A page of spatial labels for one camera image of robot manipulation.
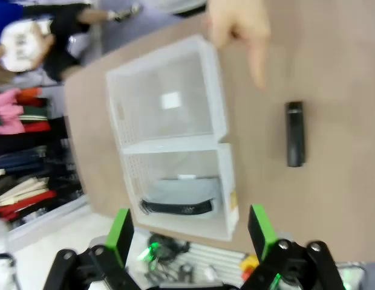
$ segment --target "screw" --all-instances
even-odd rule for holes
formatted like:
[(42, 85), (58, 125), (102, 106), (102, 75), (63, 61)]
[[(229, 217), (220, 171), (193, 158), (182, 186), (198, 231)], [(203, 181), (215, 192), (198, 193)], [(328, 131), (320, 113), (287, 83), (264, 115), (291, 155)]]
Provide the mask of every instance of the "screw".
[(286, 250), (289, 248), (289, 245), (286, 241), (282, 240), (281, 242), (279, 242), (279, 247), (281, 247), (282, 249)]
[(98, 255), (101, 255), (103, 252), (104, 252), (103, 248), (98, 248), (96, 249), (95, 254), (98, 256)]
[(65, 255), (64, 255), (64, 259), (65, 260), (68, 260), (70, 257), (72, 257), (72, 253), (71, 252), (65, 253)]
[(311, 244), (311, 249), (313, 249), (316, 252), (319, 252), (321, 250), (321, 246), (318, 245), (317, 243), (312, 243)]

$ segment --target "sock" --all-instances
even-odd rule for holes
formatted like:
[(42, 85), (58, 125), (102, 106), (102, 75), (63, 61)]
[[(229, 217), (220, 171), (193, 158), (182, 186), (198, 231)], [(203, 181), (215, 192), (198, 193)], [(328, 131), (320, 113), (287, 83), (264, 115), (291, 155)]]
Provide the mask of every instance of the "sock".
[(108, 10), (108, 20), (115, 20), (115, 18), (118, 16), (115, 11)]

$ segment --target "orange cloth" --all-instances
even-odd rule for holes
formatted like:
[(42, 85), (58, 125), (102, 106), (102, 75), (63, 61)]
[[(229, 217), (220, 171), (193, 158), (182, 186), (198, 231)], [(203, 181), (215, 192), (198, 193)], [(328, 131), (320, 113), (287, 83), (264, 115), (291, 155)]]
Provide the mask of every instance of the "orange cloth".
[(36, 99), (40, 93), (40, 88), (22, 89), (21, 92), (17, 95), (17, 102), (29, 102), (30, 100)]

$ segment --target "person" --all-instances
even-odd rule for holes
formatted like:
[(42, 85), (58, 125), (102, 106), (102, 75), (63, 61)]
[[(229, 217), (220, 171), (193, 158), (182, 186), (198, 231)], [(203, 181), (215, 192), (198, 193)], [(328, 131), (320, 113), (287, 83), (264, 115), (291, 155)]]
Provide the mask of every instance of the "person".
[(79, 60), (67, 51), (72, 35), (87, 32), (92, 24), (105, 21), (120, 22), (136, 15), (141, 9), (142, 6), (133, 5), (130, 10), (115, 13), (95, 10), (83, 3), (36, 5), (24, 9), (23, 18), (49, 14), (53, 16), (53, 20), (27, 19), (7, 24), (0, 36), (2, 67), (20, 73), (36, 69), (44, 63), (44, 70), (51, 79), (63, 81), (80, 67)]
[(208, 0), (207, 13), (214, 45), (222, 48), (231, 39), (244, 42), (253, 80), (263, 89), (271, 34), (265, 0)]

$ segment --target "pink cloth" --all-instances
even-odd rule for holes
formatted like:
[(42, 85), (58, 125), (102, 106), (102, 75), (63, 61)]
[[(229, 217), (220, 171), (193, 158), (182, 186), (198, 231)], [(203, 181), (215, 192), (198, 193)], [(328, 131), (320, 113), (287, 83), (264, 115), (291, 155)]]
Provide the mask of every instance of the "pink cloth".
[(0, 126), (0, 135), (13, 135), (24, 133), (25, 128), (18, 118), (18, 115), (24, 113), (22, 106), (14, 105), (16, 95), (20, 92), (19, 89), (11, 89), (3, 94), (0, 94), (0, 119), (3, 123)]

